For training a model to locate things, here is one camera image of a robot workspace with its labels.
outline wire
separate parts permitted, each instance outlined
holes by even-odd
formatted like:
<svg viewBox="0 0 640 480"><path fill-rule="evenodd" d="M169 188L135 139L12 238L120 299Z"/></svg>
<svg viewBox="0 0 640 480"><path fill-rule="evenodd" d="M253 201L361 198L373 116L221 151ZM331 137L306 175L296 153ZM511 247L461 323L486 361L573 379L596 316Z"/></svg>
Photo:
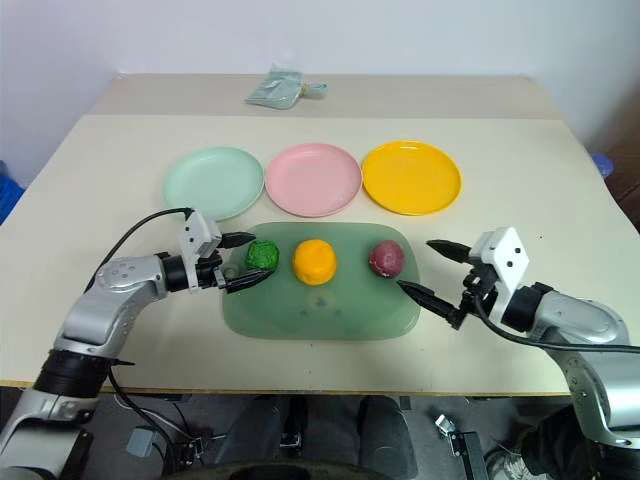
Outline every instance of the wire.
<svg viewBox="0 0 640 480"><path fill-rule="evenodd" d="M560 350L564 352L640 353L640 347L634 347L632 345L594 345L589 343L565 344L556 342L540 342L538 340L531 340L529 338L513 335L498 327L491 320L489 320L487 312L485 312L484 308L482 307L482 299L479 295L474 295L473 303L476 307L476 312L478 313L480 320L482 320L482 323L484 323L493 333L501 336L505 340L509 340L510 342L527 345L529 347L544 348L545 350Z"/></svg>
<svg viewBox="0 0 640 480"><path fill-rule="evenodd" d="M184 418L184 415L182 413L182 410L180 410L180 407L178 406L177 403L172 403L172 405L175 407L175 409L178 411L178 415L180 415L180 418L182 419L182 424L184 425L184 429L187 431L187 433L191 436L191 438L195 438L193 436L193 434L191 433L191 430L189 429L189 424L187 423L187 419Z"/></svg>
<svg viewBox="0 0 640 480"><path fill-rule="evenodd" d="M164 462L164 453L162 453L162 449L160 448L160 445L154 442L151 444L151 446L158 451L158 453L160 454L160 458L162 458L162 461Z"/></svg>
<svg viewBox="0 0 640 480"><path fill-rule="evenodd" d="M116 393L120 396L122 401L126 403L134 412L136 412L140 416L140 418L142 418L151 427L153 427L160 434L162 438L164 438L164 441L167 444L167 460L168 460L167 463L168 463L168 470L169 470L167 473L168 474L174 473L176 471L176 458L175 458L175 452L173 449L173 442L171 441L171 437L169 436L169 434L165 432L160 427L160 425L158 425L149 415L143 412L142 409L140 409L140 407L138 407L138 405L136 405L129 398L129 396L122 391L122 388L116 381L116 377L113 375L113 367L109 367L108 377L109 377L109 381L111 382L111 386L116 391Z"/></svg>
<svg viewBox="0 0 640 480"><path fill-rule="evenodd" d="M86 293L92 287L94 279L96 277L96 274L98 273L98 270L100 270L100 267L102 267L105 263L111 260L111 257L113 257L113 255L118 251L118 249L122 246L122 244L126 242L127 239L131 235L133 235L133 233L136 230L138 230L141 226L153 220L154 218L162 217L163 215L170 215L172 213L184 213L185 217L188 217L189 215L191 215L191 213L193 213L193 208L184 207L184 208L170 208L168 210L160 210L159 212L152 213L148 217L145 217L142 220L140 220L138 223L136 223L133 227L131 227L129 230L125 232L122 238L118 240L118 242L113 246L113 248L109 250L109 253L107 253L107 255L102 259L102 262L100 262L100 265L98 265L98 268L96 268L96 271L93 272L93 275L91 276L89 283L87 283L87 286L84 289L84 292Z"/></svg>
<svg viewBox="0 0 640 480"><path fill-rule="evenodd" d="M118 400L118 395L116 395L115 393L113 394L113 399L115 400L115 402L120 407L124 408L125 410L133 410L131 407L128 407L123 403L120 403L120 400ZM181 429L174 422L172 422L167 417L162 415L160 412L156 412L155 410L151 410L150 408L143 408L143 407L140 407L140 406L138 406L138 408L140 408L140 410L142 410L144 413L146 413L148 415L151 415L152 417L155 417L156 419L158 419L159 421L161 421L162 423L164 423L165 425L167 425L171 429L173 429L176 432L178 432L183 437L185 437L185 438L187 438L189 440L194 440L195 439L195 437L193 435L191 435L190 433L185 432L183 429Z"/></svg>

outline red ball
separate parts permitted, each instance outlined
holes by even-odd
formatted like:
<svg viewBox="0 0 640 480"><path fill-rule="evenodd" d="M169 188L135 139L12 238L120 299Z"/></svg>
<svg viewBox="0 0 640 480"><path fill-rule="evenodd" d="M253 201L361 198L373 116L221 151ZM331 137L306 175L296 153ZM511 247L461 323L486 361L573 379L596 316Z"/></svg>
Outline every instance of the red ball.
<svg viewBox="0 0 640 480"><path fill-rule="evenodd" d="M404 251L393 240L380 242L371 250L369 266L376 275L385 278L396 277L404 268Z"/></svg>

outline shoe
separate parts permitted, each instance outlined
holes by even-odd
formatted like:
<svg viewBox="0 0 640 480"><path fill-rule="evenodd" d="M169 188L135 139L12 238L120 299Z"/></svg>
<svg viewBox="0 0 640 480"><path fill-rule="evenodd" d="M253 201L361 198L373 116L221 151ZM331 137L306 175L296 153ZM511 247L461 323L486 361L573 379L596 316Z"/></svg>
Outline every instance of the shoe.
<svg viewBox="0 0 640 480"><path fill-rule="evenodd" d="M490 453L486 459L487 473L491 480L534 480L534 476L524 464L522 457L504 450Z"/></svg>

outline table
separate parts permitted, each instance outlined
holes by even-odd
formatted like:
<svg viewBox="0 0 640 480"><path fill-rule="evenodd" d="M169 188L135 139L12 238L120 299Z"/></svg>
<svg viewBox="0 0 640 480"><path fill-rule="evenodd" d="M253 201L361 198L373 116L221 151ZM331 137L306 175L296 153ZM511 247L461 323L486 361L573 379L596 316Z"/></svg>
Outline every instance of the table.
<svg viewBox="0 0 640 480"><path fill-rule="evenodd" d="M358 161L397 139L433 144L464 177L449 209L423 217L384 210L364 191L343 212L317 221L394 227L415 252L422 283L457 301L468 267L425 240L472 244L484 231L517 228L542 281L597 299L640 342L640 237L611 199L584 148L544 92L521 77L320 77L326 100L291 111L244 105L259 76L136 75L114 80L83 116L0 228L0 379L29 385L96 264L140 218L164 207L163 177L183 154L243 148L263 165L302 142L332 143ZM235 231L301 221L263 192ZM177 252L182 219L145 226L122 255ZM510 344L468 318L458 332L422 311L407 335L374 342L245 338L224 323L221 293L180 292L139 316L118 375L145 391L394 392L553 395L567 387L540 350Z"/></svg>

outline translucent green tray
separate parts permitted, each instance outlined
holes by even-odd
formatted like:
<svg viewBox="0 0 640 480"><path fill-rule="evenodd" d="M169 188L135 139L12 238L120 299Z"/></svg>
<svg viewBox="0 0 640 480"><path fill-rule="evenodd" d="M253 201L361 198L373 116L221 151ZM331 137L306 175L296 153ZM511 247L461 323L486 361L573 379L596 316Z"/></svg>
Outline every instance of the translucent green tray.
<svg viewBox="0 0 640 480"><path fill-rule="evenodd" d="M276 272L261 284L225 295L224 319L248 337L298 340L381 340L404 335L415 325L419 307L395 280L374 275L368 257L382 240L395 240L405 252L396 279L419 282L418 267L407 240L393 228L371 223L266 223L249 230L280 249ZM335 277L312 287L291 269L296 246L311 238L329 242L338 257ZM244 271L248 247L236 248L223 271Z"/></svg>

